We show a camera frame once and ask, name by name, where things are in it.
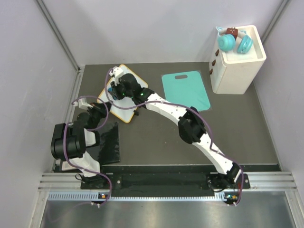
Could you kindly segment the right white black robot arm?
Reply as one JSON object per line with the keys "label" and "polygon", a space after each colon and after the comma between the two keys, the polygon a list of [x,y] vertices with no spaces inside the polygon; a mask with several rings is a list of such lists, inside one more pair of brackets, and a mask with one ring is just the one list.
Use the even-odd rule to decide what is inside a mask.
{"label": "right white black robot arm", "polygon": [[213,144],[212,136],[206,130],[208,125],[204,123],[197,109],[168,102],[153,90],[142,87],[133,74],[111,72],[109,75],[111,82],[106,95],[111,95],[115,101],[129,98],[134,103],[134,106],[127,107],[113,104],[114,107],[121,110],[143,107],[168,118],[178,126],[180,138],[197,147],[212,162],[222,176],[221,180],[225,187],[233,188],[238,184],[239,177],[244,180],[240,165],[229,159]]}

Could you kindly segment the yellow framed whiteboard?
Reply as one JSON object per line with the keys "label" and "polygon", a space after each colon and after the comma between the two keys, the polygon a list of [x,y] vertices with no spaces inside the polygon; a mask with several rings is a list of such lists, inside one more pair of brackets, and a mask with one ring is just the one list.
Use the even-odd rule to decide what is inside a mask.
{"label": "yellow framed whiteboard", "polygon": [[[129,69],[126,65],[121,64],[119,67],[115,66],[114,73],[116,73],[116,68],[120,68],[124,74],[130,73],[130,74],[134,75],[134,77],[136,78],[136,81],[141,85],[141,87],[148,87],[148,84],[142,78],[140,78],[137,74],[135,74],[131,69]],[[131,106],[135,106],[135,103],[132,101],[131,98],[126,97],[122,100],[114,100],[113,97],[110,95],[110,93],[108,93],[108,96],[113,101],[113,103],[119,107],[127,108],[127,107],[131,107]],[[104,89],[100,93],[99,98],[101,100],[103,100],[104,102],[108,102],[108,98],[106,97]],[[133,109],[123,110],[123,109],[114,107],[112,105],[111,109],[110,109],[110,113],[112,113],[114,116],[116,116],[123,122],[129,123],[131,121],[132,117],[134,116],[134,111],[136,111],[136,110],[137,110],[137,107],[133,108]]]}

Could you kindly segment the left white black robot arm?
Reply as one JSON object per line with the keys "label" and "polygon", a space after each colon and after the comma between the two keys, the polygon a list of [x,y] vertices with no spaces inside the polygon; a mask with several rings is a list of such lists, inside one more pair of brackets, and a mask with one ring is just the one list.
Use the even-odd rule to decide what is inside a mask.
{"label": "left white black robot arm", "polygon": [[84,109],[77,120],[71,125],[56,124],[51,140],[50,151],[55,159],[67,162],[73,168],[79,169],[84,177],[91,178],[97,188],[107,185],[108,177],[100,171],[100,163],[92,158],[87,148],[94,147],[99,142],[96,130],[100,120],[106,118],[111,109],[110,102],[88,103],[85,98],[73,102],[74,106]]}

